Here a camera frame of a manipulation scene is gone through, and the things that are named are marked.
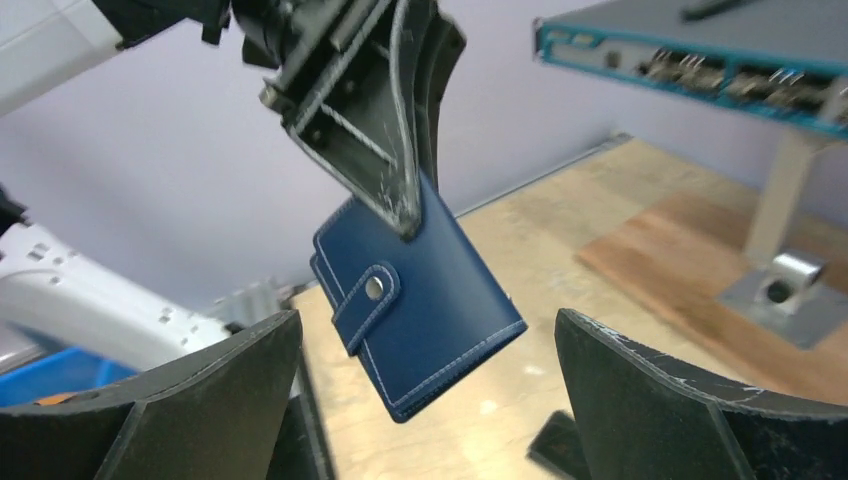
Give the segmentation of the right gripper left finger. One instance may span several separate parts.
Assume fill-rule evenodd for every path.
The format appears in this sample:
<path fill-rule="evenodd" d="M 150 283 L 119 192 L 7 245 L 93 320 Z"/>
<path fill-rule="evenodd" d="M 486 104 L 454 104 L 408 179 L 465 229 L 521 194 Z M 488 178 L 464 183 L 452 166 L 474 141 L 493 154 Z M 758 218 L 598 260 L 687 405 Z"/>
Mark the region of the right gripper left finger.
<path fill-rule="evenodd" d="M 1 412 L 5 479 L 262 479 L 301 352 L 297 312 L 55 405 Z"/>

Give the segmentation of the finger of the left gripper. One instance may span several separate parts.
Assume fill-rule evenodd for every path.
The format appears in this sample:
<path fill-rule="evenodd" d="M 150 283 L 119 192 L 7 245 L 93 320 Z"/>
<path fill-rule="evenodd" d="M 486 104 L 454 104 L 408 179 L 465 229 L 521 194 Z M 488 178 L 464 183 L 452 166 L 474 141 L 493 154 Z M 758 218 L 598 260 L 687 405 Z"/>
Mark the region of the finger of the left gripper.
<path fill-rule="evenodd" d="M 466 47 L 466 37 L 435 1 L 411 2 L 410 19 L 423 29 L 413 35 L 412 134 L 418 166 L 437 188 L 440 111 L 450 77 Z"/>
<path fill-rule="evenodd" d="M 412 134 L 413 69 L 422 32 L 413 1 L 350 1 L 327 37 L 329 62 L 267 79 L 261 103 L 289 137 L 404 239 L 421 223 Z"/>

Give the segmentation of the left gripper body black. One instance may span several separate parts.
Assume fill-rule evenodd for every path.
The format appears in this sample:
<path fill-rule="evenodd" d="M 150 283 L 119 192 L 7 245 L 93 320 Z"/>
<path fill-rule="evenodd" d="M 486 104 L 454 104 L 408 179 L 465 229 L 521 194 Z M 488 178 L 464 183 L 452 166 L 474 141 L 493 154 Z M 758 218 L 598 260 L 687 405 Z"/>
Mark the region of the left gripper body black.
<path fill-rule="evenodd" d="M 325 66 L 327 37 L 350 1 L 96 1 L 121 36 L 118 48 L 137 46 L 183 20 L 202 26 L 201 40 L 220 43 L 232 21 L 244 32 L 242 60 L 268 69 Z"/>

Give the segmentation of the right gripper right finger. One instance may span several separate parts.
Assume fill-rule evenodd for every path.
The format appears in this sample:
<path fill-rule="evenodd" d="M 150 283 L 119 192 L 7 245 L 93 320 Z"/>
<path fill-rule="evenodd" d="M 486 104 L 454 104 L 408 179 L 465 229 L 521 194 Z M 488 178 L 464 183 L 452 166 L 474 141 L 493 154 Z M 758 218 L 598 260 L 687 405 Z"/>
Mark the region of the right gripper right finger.
<path fill-rule="evenodd" d="M 554 338 L 594 479 L 843 479 L 847 410 L 752 386 L 572 309 Z"/>

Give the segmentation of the blue leather card holder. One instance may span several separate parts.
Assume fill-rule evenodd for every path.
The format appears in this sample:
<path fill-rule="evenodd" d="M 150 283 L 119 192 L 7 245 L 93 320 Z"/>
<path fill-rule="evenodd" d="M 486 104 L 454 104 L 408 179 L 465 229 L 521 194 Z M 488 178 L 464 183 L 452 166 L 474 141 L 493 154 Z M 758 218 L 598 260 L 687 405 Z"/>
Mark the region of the blue leather card holder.
<path fill-rule="evenodd" d="M 310 259 L 347 355 L 397 423 L 527 329 L 431 182 L 420 186 L 414 239 L 350 198 L 315 233 Z"/>

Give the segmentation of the black credit card stack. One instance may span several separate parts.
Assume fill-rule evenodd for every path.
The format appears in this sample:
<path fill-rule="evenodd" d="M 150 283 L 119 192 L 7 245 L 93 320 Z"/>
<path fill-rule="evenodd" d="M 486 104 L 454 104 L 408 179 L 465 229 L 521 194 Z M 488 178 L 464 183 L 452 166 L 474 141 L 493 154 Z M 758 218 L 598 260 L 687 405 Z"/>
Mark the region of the black credit card stack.
<path fill-rule="evenodd" d="M 592 479 L 577 425 L 564 410 L 548 417 L 530 443 L 527 458 L 559 479 Z"/>

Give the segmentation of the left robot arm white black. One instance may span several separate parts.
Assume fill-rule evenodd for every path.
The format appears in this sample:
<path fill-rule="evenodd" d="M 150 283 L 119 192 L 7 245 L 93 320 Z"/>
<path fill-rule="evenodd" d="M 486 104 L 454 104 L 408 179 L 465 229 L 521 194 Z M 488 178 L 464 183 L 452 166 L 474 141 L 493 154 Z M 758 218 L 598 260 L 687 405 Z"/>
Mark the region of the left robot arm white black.
<path fill-rule="evenodd" d="M 5 1 L 1 110 L 10 113 L 183 21 L 215 45 L 231 23 L 260 100 L 290 138 L 395 234 L 423 222 L 440 103 L 466 39 L 435 1 Z M 1 200 L 1 317 L 145 371 L 230 335 L 89 260 Z"/>

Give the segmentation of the blue plastic bin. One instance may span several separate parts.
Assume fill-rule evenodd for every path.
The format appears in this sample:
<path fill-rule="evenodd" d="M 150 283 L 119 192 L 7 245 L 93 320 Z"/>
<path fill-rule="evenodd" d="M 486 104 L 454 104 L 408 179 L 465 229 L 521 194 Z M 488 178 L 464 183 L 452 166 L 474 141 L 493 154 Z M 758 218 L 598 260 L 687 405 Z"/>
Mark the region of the blue plastic bin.
<path fill-rule="evenodd" d="M 97 389 L 137 371 L 96 354 L 69 348 L 1 375 L 1 406 L 29 404 L 62 393 Z"/>

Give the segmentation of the brown wooden board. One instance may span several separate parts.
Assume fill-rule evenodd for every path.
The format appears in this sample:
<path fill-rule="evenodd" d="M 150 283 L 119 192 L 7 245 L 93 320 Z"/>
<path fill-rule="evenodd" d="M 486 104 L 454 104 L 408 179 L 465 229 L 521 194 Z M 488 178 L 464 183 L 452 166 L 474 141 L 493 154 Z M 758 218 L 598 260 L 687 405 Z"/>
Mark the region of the brown wooden board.
<path fill-rule="evenodd" d="M 577 257 L 752 384 L 844 404 L 847 329 L 801 350 L 722 304 L 751 272 L 741 253 L 748 217 L 675 192 L 584 247 Z"/>

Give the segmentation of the aluminium frame rail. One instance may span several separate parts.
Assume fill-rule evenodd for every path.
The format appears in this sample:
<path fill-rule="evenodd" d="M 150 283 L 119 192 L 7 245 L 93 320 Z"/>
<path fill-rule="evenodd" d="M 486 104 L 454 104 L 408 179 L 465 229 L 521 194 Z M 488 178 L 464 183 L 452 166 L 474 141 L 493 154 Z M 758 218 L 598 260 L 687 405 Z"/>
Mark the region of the aluminium frame rail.
<path fill-rule="evenodd" d="M 301 286 L 283 285 L 271 277 L 215 300 L 205 314 L 220 320 L 228 331 L 235 333 L 290 309 L 291 298 L 301 290 Z"/>

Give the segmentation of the metal stand bracket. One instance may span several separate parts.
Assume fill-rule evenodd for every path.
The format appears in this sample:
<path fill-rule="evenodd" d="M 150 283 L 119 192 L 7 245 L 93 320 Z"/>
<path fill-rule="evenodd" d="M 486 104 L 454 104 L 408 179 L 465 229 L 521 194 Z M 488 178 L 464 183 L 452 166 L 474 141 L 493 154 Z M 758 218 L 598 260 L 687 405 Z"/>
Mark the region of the metal stand bracket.
<path fill-rule="evenodd" d="M 786 241 L 813 167 L 839 145 L 822 135 L 784 131 L 747 234 L 752 270 L 724 290 L 720 302 L 800 350 L 811 350 L 847 321 L 847 295 L 824 276 L 831 263 Z"/>

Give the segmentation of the blue network switch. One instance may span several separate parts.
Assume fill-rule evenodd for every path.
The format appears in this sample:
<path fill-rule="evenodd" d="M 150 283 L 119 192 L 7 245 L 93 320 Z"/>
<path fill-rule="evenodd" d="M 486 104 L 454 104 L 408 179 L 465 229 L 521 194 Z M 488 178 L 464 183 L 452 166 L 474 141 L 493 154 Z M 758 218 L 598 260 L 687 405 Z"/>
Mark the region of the blue network switch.
<path fill-rule="evenodd" d="M 533 22 L 550 65 L 847 137 L 844 1 L 602 1 Z"/>

